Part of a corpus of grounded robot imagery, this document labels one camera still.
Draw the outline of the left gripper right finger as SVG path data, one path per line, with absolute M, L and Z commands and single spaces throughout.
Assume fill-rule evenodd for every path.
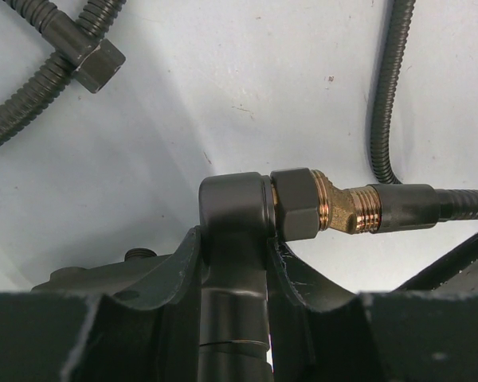
M 478 381 L 478 291 L 351 294 L 268 244 L 277 381 Z

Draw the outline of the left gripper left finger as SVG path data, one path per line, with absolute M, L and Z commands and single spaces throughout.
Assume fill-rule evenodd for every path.
M 195 381 L 201 233 L 116 294 L 0 292 L 0 381 Z

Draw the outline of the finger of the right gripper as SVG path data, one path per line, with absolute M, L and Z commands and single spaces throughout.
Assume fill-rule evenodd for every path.
M 436 290 L 478 261 L 478 232 L 431 263 L 395 291 Z

